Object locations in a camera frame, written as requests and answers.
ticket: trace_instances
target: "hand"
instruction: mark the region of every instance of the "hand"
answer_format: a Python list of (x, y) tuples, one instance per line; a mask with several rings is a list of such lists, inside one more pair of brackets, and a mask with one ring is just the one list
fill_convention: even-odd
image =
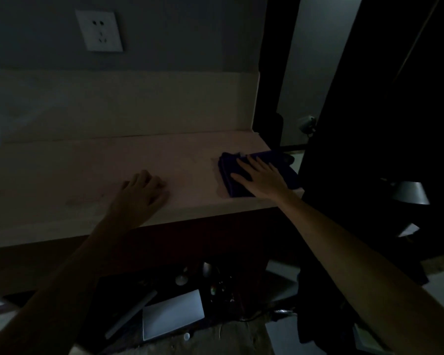
[(142, 225), (167, 201), (169, 192), (163, 190), (165, 186), (160, 177), (152, 177), (147, 170), (142, 170), (130, 182), (122, 184), (110, 205), (107, 218), (125, 231)]
[(291, 193), (275, 166), (271, 163), (266, 164), (259, 157), (255, 161), (248, 155), (247, 159), (251, 166), (241, 159), (237, 159), (237, 163), (250, 174), (252, 181), (250, 182), (237, 173), (231, 173), (230, 176), (247, 188), (255, 197), (278, 201), (284, 194)]

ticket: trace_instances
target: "purple cloth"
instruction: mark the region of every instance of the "purple cloth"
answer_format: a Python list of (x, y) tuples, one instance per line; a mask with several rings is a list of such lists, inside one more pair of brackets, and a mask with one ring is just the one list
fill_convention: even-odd
[[(298, 175), (284, 161), (282, 153), (276, 152), (274, 150), (269, 150), (266, 152), (254, 153), (251, 154), (251, 156), (253, 158), (260, 157), (260, 159), (266, 164), (271, 163), (273, 166), (278, 168), (278, 171), (280, 172), (289, 189), (300, 188)], [(237, 163), (237, 158), (240, 158), (243, 162), (249, 164), (247, 157), (240, 157), (240, 154), (222, 153), (219, 158), (219, 171), (222, 175), (225, 187), (227, 188), (227, 191), (232, 198), (253, 197), (253, 194), (250, 193), (244, 186), (242, 186), (240, 183), (237, 183), (233, 180), (232, 177), (230, 177), (230, 173), (238, 173), (246, 179), (251, 180), (250, 175)]]

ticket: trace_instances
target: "person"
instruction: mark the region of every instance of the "person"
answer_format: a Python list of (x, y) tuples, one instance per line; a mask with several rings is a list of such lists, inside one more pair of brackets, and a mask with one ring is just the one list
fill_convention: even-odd
[[(248, 156), (251, 180), (232, 178), (270, 199), (291, 220), (350, 305), (395, 354), (444, 354), (444, 308), (379, 253), (290, 191), (278, 170)], [(146, 170), (126, 182), (88, 239), (0, 332), (0, 354), (68, 354), (106, 254), (168, 198)]]

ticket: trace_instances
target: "gray wall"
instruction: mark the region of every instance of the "gray wall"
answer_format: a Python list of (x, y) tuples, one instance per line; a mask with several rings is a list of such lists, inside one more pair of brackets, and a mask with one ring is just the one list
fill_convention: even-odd
[(361, 0), (301, 0), (278, 103), (281, 145), (307, 143), (298, 119), (318, 116)]
[[(115, 11), (123, 54), (86, 51), (75, 9)], [(256, 71), (266, 0), (0, 0), (0, 68)]]

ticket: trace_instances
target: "white wall socket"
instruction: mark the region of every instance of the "white wall socket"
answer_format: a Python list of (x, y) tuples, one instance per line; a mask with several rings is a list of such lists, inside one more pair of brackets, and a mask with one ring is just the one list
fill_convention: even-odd
[(76, 16), (88, 51), (123, 52), (113, 12), (76, 10)]

